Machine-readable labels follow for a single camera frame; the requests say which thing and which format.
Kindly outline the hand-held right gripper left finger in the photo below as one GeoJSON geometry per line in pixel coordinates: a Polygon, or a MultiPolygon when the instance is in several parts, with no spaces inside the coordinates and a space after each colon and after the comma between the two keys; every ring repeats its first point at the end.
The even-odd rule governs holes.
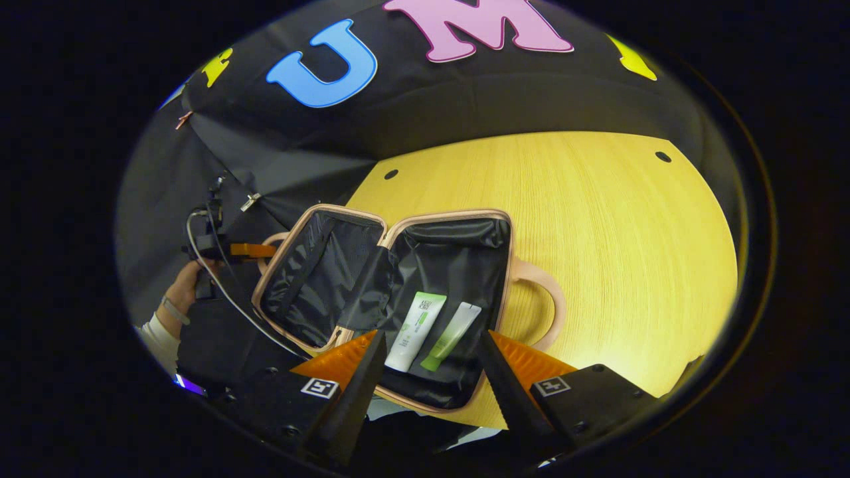
{"type": "Polygon", "coordinates": [[[373,330],[289,370],[268,368],[231,388],[218,409],[288,454],[346,466],[386,360],[373,330]]]}

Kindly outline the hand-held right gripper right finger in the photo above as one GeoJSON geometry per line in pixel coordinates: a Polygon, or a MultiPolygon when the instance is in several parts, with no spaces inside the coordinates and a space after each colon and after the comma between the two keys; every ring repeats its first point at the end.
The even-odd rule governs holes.
{"type": "Polygon", "coordinates": [[[659,404],[609,366],[570,366],[493,330],[482,333],[477,359],[510,443],[528,459],[589,449],[659,404]]]}

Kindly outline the green skin care tube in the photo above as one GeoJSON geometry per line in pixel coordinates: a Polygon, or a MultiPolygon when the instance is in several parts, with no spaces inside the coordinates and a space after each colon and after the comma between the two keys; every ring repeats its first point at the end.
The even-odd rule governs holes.
{"type": "Polygon", "coordinates": [[[472,303],[461,302],[450,319],[443,333],[440,334],[428,356],[421,362],[421,367],[427,371],[436,372],[438,367],[454,351],[456,345],[467,333],[471,324],[479,317],[482,308],[472,303]]]}

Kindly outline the white skin care tube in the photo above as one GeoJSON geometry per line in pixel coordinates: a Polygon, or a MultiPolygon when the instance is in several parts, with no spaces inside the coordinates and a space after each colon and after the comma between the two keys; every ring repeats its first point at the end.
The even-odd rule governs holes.
{"type": "Polygon", "coordinates": [[[385,366],[398,372],[409,371],[447,299],[446,295],[417,291],[386,356],[385,366]]]}

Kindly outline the pink suitcase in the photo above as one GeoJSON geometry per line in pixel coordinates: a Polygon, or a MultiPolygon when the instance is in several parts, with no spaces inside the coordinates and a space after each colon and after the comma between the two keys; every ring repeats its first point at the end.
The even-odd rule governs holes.
{"type": "Polygon", "coordinates": [[[468,407],[483,382],[476,357],[479,337],[500,331],[507,320],[508,287],[539,285],[554,313],[535,349],[547,350],[566,319],[566,299],[547,272],[514,254],[511,217],[477,209],[425,214],[392,227],[377,215],[342,206],[309,208],[279,242],[274,257],[259,264],[252,305],[265,323],[313,354],[331,350],[373,330],[396,338],[417,291],[448,299],[408,372],[386,367],[377,393],[425,414],[468,407]],[[421,362],[461,302],[482,308],[454,351],[436,372],[421,362]]]}

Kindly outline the grey wristband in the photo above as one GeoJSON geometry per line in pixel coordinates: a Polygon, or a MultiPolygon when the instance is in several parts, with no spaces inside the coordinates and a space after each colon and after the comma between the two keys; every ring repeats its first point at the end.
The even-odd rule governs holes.
{"type": "Polygon", "coordinates": [[[174,305],[172,300],[170,300],[170,298],[166,295],[161,298],[161,302],[157,310],[157,316],[159,321],[164,325],[173,326],[174,324],[179,323],[183,326],[191,323],[191,320],[189,320],[185,312],[180,311],[180,309],[174,305]]]}

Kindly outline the black backdrop cloth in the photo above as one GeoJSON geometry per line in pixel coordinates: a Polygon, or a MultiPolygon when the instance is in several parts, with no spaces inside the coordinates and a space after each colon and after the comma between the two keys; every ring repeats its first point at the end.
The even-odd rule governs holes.
{"type": "Polygon", "coordinates": [[[222,186],[226,220],[249,193],[265,218],[289,226],[319,202],[342,205],[380,160],[501,134],[598,131],[667,139],[701,167],[713,146],[707,112],[664,64],[641,49],[656,73],[626,70],[616,35],[547,0],[497,0],[540,13],[571,52],[525,50],[504,23],[494,46],[458,31],[470,56],[427,58],[429,42],[385,0],[318,0],[286,13],[232,45],[207,85],[195,70],[155,111],[140,136],[116,206],[116,268],[131,323],[143,323],[181,268],[185,219],[210,185],[222,186]],[[322,79],[344,73],[328,46],[310,46],[322,28],[351,19],[377,58],[370,84],[342,103],[310,108],[265,76],[303,52],[322,79]],[[180,130],[178,120],[194,111],[180,130]]]}

